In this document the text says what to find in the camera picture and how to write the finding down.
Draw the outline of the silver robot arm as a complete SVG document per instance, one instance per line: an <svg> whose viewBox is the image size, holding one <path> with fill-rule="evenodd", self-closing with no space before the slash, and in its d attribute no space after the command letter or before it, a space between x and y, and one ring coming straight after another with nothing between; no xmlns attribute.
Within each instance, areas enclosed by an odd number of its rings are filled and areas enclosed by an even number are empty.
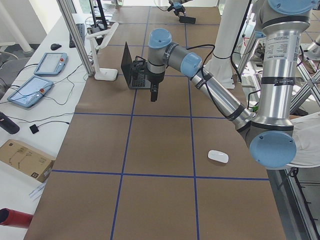
<svg viewBox="0 0 320 240"><path fill-rule="evenodd" d="M171 9L179 9L183 4L190 2L192 0L168 0Z"/></svg>
<svg viewBox="0 0 320 240"><path fill-rule="evenodd" d="M166 68L171 67L188 77L234 124L256 162L269 170L318 167L320 115L289 119L300 36L309 27L311 11L317 4L316 0L256 3L256 26L266 36L256 111L243 105L205 70L200 56L173 42L171 33L164 28L154 29L148 41L151 101L157 100L159 83Z"/></svg>

